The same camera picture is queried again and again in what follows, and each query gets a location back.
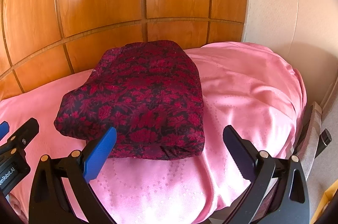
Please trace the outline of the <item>wooden panelled wardrobe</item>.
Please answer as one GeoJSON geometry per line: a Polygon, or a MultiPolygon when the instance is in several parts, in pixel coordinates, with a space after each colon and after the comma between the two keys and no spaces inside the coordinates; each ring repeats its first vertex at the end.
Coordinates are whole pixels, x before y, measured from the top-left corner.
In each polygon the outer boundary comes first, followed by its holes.
{"type": "Polygon", "coordinates": [[[247,0],[1,0],[1,98],[93,68],[105,51],[240,41],[247,0]]]}

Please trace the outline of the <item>yellow paper bag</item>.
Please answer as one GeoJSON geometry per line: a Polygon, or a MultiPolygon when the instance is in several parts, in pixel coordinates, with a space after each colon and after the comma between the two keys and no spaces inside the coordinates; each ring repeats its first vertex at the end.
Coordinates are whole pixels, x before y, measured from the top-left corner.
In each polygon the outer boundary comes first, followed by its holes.
{"type": "Polygon", "coordinates": [[[338,180],[336,180],[327,190],[325,190],[319,202],[319,205],[310,221],[310,224],[315,223],[315,221],[317,221],[319,217],[323,215],[324,211],[327,209],[329,204],[332,202],[335,193],[337,193],[337,185],[338,185],[338,180]]]}

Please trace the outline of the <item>dark red floral garment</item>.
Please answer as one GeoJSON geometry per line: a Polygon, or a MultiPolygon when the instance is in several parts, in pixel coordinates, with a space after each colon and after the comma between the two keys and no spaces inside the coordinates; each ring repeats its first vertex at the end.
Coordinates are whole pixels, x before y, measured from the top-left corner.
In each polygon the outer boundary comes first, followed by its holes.
{"type": "Polygon", "coordinates": [[[104,53],[54,125],[84,141],[115,128],[112,158],[178,160],[202,154],[203,107],[198,68],[176,42],[135,42],[104,53]]]}

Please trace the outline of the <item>pink bed sheet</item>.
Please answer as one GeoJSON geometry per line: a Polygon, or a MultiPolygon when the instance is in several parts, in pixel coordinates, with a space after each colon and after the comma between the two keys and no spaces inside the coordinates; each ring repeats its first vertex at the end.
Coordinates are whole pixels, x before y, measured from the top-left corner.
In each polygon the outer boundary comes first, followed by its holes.
{"type": "Polygon", "coordinates": [[[231,125],[258,150],[287,158],[307,103],[299,72],[270,49],[219,42],[189,49],[204,101],[204,151],[174,161],[108,159],[90,185],[118,223],[200,223],[248,187],[226,149],[231,125]]]}

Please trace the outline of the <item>grey bed frame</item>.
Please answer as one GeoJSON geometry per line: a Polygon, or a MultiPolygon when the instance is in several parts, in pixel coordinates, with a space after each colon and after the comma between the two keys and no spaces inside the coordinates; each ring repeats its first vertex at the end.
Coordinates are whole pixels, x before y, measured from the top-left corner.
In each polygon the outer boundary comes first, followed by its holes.
{"type": "Polygon", "coordinates": [[[301,162],[305,179],[307,180],[315,159],[327,148],[332,141],[327,129],[321,131],[322,108],[316,102],[308,107],[301,121],[301,131],[294,145],[293,155],[301,162]]]}

